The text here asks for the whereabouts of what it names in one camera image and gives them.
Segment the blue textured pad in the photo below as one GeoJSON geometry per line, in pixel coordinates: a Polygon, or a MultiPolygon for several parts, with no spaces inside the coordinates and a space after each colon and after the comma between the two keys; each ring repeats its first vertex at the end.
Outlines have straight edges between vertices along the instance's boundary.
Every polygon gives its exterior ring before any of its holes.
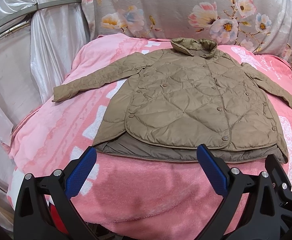
{"type": "Polygon", "coordinates": [[[97,152],[91,147],[65,182],[65,194],[68,199],[78,195],[96,160],[97,152]]]}
{"type": "Polygon", "coordinates": [[[227,178],[215,162],[214,157],[211,156],[211,153],[203,145],[197,147],[197,160],[216,194],[225,198],[228,194],[227,178]]]}

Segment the quilted jacket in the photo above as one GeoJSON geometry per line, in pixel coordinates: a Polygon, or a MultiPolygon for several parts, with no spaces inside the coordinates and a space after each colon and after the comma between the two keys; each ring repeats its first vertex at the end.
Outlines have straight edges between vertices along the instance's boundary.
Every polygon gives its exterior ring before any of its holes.
{"type": "Polygon", "coordinates": [[[205,143],[227,162],[288,151],[265,92],[292,108],[292,95],[248,63],[239,64],[209,40],[178,38],[173,49],[135,52],[54,88],[54,102],[128,78],[111,99],[93,145],[128,157],[196,161],[205,143]]]}

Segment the gray metal bar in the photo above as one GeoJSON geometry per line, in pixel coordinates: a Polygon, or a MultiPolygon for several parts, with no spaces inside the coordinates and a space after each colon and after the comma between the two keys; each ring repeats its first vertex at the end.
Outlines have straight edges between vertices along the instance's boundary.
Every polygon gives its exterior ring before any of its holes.
{"type": "Polygon", "coordinates": [[[0,20],[0,28],[7,24],[8,22],[11,22],[15,19],[18,19],[19,17],[22,17],[24,15],[36,12],[38,10],[46,9],[53,6],[60,6],[60,5],[66,5],[66,4],[72,4],[72,3],[81,3],[81,0],[57,0],[57,1],[51,1],[41,4],[35,4],[33,6],[27,7],[25,9],[22,9],[18,12],[12,13],[0,20]]]}

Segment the pink blanket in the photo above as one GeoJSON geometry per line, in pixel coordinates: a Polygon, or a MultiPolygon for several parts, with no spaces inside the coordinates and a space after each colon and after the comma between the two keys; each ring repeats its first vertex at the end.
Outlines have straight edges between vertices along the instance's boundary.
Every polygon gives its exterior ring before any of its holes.
{"type": "MultiPolygon", "coordinates": [[[[85,45],[65,83],[85,76],[135,51],[171,48],[167,40],[145,40],[115,34],[85,45]]],[[[255,56],[242,47],[222,45],[237,61],[248,62],[292,94],[292,71],[284,60],[255,56]]],[[[25,173],[46,176],[63,169],[91,145],[110,98],[124,81],[81,93],[62,103],[46,102],[14,133],[9,156],[17,169],[8,199],[15,205],[25,173]]],[[[292,183],[292,110],[269,95],[283,127],[290,161],[284,165],[292,183]]],[[[234,164],[242,172],[259,174],[264,160],[234,164]]],[[[144,161],[98,153],[79,195],[72,202],[84,220],[137,239],[194,239],[221,201],[198,163],[144,161]]],[[[236,226],[245,201],[228,230],[236,226]]]]}

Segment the floral fabric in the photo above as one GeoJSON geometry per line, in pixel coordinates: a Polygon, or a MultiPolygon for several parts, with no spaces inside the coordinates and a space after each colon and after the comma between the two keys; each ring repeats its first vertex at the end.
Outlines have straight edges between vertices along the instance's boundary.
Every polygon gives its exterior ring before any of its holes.
{"type": "Polygon", "coordinates": [[[82,8],[91,39],[115,33],[210,39],[292,66],[292,0],[82,0],[82,8]]]}

